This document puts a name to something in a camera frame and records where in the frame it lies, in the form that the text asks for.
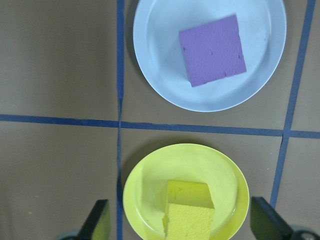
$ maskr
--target purple foam block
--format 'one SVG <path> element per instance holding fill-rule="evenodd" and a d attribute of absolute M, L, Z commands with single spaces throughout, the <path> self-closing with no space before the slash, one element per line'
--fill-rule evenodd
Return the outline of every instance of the purple foam block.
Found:
<path fill-rule="evenodd" d="M 179 33 L 192 87 L 247 71 L 236 15 Z"/>

